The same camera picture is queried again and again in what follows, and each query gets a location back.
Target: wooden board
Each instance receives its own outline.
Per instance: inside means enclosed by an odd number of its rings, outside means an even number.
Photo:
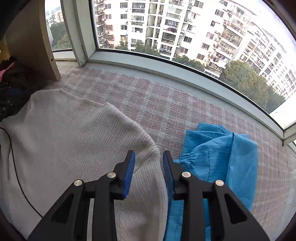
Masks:
[[[47,35],[44,0],[31,0],[15,17],[5,36],[10,56],[46,79],[60,80]]]

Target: blue garment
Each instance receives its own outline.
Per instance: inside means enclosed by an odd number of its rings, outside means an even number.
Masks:
[[[200,180],[223,180],[247,209],[252,208],[257,182],[257,143],[247,134],[236,134],[220,125],[199,123],[197,131],[187,130],[181,155],[174,162],[181,163]],[[181,238],[183,200],[171,201],[165,241]],[[210,218],[204,199],[206,241],[210,241]]]

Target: green tree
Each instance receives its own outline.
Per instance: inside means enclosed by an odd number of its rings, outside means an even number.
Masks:
[[[246,62],[231,61],[220,75],[220,80],[235,88],[271,113],[284,102],[284,98],[268,86]]]
[[[62,39],[64,35],[67,33],[66,26],[64,22],[61,23],[53,23],[50,26],[50,31],[52,33],[53,41],[52,41],[52,47],[54,47],[57,44],[57,41]]]
[[[176,58],[173,58],[173,61],[187,65],[200,71],[203,71],[204,69],[203,64],[201,64],[199,61],[195,61],[194,59],[190,60],[186,55],[183,55],[182,57],[177,56]]]
[[[125,43],[123,41],[119,42],[119,45],[115,47],[115,49],[121,49],[121,50],[128,50],[128,42]]]
[[[70,49],[71,43],[68,38],[67,32],[64,34],[64,36],[57,41],[57,44],[52,48],[52,50],[58,50],[58,49]]]
[[[137,41],[136,44],[136,52],[140,52],[140,53],[145,53],[145,54],[149,54],[149,55],[154,55],[154,56],[160,56],[159,52],[157,50],[152,49],[149,46],[146,46],[145,44],[140,43],[139,41]]]
[[[268,102],[265,108],[265,111],[267,113],[273,112],[277,107],[279,107],[282,103],[285,102],[285,98],[278,93],[274,92],[273,88],[271,86],[268,86]]]

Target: white sweater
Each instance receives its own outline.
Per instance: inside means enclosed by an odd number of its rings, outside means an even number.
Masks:
[[[123,161],[128,150],[134,150],[136,164],[129,195],[115,202],[117,237],[162,240],[167,193],[159,150],[143,128],[116,107],[61,89],[40,90],[17,115],[0,125],[11,136],[22,188],[42,215],[74,180],[96,180]],[[0,207],[27,238],[40,217],[21,193],[3,131],[0,144]]]

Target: pink object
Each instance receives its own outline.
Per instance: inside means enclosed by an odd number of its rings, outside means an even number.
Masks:
[[[0,82],[2,81],[2,76],[4,75],[4,73],[7,71],[7,70],[9,70],[12,66],[14,66],[15,65],[15,63],[14,62],[12,62],[8,67],[7,67],[7,69],[4,69],[4,70],[1,70],[0,71]]]

